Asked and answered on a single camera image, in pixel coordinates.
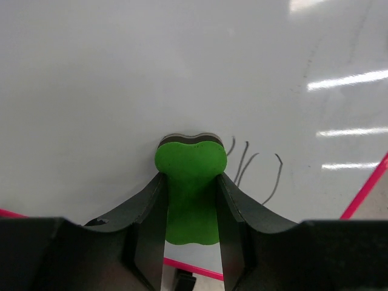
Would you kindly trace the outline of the green whiteboard eraser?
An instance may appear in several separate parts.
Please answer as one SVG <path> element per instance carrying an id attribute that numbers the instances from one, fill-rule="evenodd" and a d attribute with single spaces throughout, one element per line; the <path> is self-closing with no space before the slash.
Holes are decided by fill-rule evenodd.
<path id="1" fill-rule="evenodd" d="M 155 166 L 167 179 L 168 243 L 218 243 L 216 178 L 224 173 L 226 165 L 227 153 L 221 138 L 212 133 L 174 133 L 160 141 Z"/>

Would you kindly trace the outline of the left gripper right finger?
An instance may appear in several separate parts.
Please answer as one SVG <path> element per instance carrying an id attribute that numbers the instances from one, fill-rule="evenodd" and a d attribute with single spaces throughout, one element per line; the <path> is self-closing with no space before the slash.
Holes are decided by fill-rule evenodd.
<path id="1" fill-rule="evenodd" d="M 225 173 L 216 177 L 216 215 L 226 290 L 235 290 L 257 266 L 254 233 L 280 233 L 296 225 L 245 194 Z"/>

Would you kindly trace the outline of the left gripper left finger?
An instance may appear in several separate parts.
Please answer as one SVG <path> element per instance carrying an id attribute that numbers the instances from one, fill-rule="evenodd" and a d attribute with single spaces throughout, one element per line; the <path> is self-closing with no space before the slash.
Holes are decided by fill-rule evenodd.
<path id="1" fill-rule="evenodd" d="M 149 290 L 159 290 L 167 210 L 167 178 L 158 173 L 140 192 L 85 226 L 99 232 L 124 230 L 121 261 Z"/>

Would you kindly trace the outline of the pink framed whiteboard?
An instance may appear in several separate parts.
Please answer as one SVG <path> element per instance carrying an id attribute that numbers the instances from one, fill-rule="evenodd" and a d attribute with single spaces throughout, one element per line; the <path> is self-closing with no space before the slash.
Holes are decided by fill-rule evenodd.
<path id="1" fill-rule="evenodd" d="M 2 1 L 1 208 L 78 223 L 218 135 L 295 222 L 386 217 L 386 1 Z"/>

